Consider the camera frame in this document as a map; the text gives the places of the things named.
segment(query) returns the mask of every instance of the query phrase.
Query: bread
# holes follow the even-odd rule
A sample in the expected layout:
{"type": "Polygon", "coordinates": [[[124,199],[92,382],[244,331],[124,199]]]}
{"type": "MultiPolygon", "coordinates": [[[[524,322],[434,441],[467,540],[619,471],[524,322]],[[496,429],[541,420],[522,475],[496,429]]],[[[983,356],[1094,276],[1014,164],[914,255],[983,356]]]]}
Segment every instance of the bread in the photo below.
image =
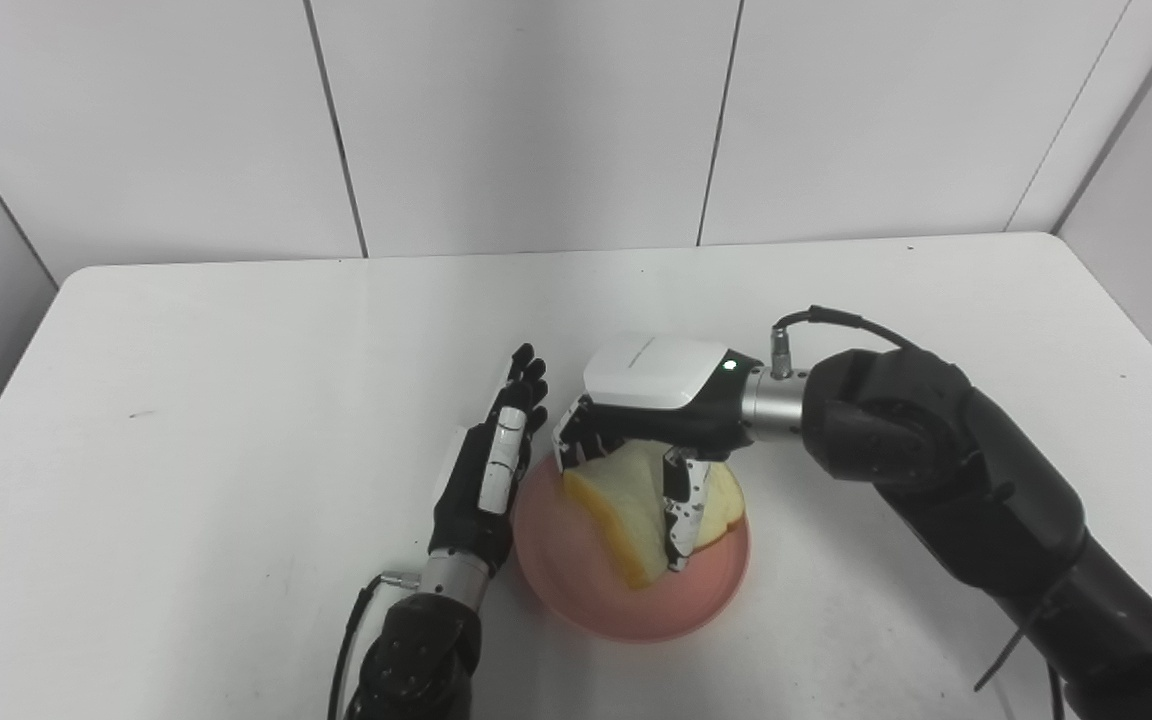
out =
{"type": "MultiPolygon", "coordinates": [[[[563,472],[563,492],[593,516],[612,563],[629,588],[647,588],[667,570],[662,500],[667,450],[667,445],[635,439],[607,457],[563,472]]],[[[745,498],[735,475],[714,462],[696,551],[719,541],[744,516],[745,498]]]]}

